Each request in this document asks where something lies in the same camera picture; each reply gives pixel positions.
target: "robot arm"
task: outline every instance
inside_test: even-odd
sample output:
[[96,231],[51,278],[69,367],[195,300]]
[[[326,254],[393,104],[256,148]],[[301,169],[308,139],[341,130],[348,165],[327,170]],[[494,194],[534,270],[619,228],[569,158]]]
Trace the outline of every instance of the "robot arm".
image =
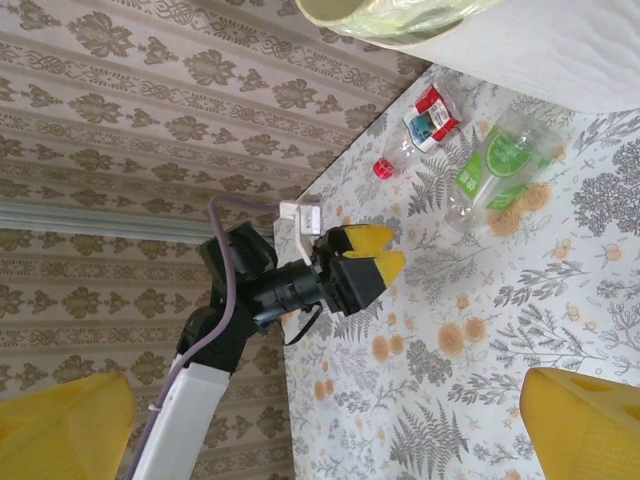
[[[333,228],[313,245],[311,265],[298,260],[280,268],[276,268],[275,250],[249,223],[228,231],[227,237],[236,269],[233,317],[222,334],[179,372],[144,446],[134,480],[189,478],[249,337],[256,332],[265,335],[285,313],[316,308],[309,323],[289,343],[293,344],[318,317],[322,302],[332,312],[356,313],[384,292],[405,262],[401,252],[382,250],[392,237],[387,227]],[[218,241],[205,242],[200,253],[213,277],[211,301],[189,317],[176,360],[218,325],[225,307]]]

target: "white mounting bracket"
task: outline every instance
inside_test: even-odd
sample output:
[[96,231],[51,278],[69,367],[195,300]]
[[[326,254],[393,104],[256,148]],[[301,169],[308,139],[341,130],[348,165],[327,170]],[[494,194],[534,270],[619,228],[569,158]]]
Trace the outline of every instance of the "white mounting bracket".
[[311,266],[311,237],[322,235],[322,207],[316,202],[280,202],[280,218],[295,222],[296,248],[304,263]]

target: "floral tablecloth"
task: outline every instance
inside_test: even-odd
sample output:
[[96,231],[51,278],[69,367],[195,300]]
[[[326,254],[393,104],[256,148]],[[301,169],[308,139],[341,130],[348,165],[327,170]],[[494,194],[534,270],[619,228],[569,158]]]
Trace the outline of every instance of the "floral tablecloth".
[[[376,178],[393,124],[439,74],[469,122],[404,177]],[[452,242],[446,185],[507,106],[566,147],[514,208]],[[541,479],[518,411],[530,366],[640,385],[639,110],[575,113],[434,67],[310,193],[326,228],[390,226],[407,265],[369,309],[323,314],[286,349],[297,478]],[[297,257],[292,225],[276,245]],[[304,320],[284,320],[288,338]]]

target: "wall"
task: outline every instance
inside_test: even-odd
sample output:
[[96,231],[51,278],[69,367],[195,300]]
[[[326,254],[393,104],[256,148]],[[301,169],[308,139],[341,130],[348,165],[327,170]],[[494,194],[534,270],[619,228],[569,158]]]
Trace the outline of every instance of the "wall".
[[[208,303],[209,273],[195,248],[0,230],[0,400],[124,373],[138,408],[126,466],[186,317]],[[279,333],[248,342],[194,478],[293,478]]]
[[425,66],[292,0],[8,0],[0,197],[199,221],[295,198]]
[[[206,222],[211,195],[295,198],[425,68],[293,0],[6,0],[0,201]],[[0,398],[125,372],[135,444],[207,286],[193,245],[0,231]],[[280,342],[250,342],[196,478],[293,478]]]

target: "red and white package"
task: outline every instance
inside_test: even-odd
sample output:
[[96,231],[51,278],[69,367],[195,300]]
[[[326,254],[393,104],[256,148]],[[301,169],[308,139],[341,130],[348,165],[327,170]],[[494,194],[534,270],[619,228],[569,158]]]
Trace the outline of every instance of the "red and white package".
[[453,113],[453,101],[440,90],[430,85],[403,118],[411,141],[423,152],[441,142],[460,123]]

